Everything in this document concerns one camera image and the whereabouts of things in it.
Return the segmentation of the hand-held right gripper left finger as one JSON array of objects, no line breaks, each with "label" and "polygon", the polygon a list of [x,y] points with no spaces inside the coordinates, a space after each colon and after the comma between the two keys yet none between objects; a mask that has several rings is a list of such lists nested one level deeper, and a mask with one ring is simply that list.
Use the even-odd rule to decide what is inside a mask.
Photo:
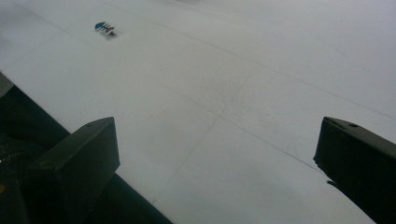
[{"label": "hand-held right gripper left finger", "polygon": [[42,224],[81,224],[120,166],[115,120],[92,121],[28,166]]}]

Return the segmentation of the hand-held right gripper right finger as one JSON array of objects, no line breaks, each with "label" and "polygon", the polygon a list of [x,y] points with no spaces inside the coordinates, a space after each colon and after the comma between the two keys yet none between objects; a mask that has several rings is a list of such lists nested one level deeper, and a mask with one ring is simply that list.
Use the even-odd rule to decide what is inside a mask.
[{"label": "hand-held right gripper right finger", "polygon": [[352,122],[325,117],[314,161],[376,224],[396,224],[396,144]]}]

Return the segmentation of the small blue fish-bone sticker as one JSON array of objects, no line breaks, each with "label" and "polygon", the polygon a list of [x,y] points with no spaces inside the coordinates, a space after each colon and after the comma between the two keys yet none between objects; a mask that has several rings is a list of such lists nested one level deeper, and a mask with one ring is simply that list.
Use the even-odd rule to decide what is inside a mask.
[{"label": "small blue fish-bone sticker", "polygon": [[105,21],[96,23],[94,25],[94,31],[109,38],[117,35],[115,33],[115,27]]}]

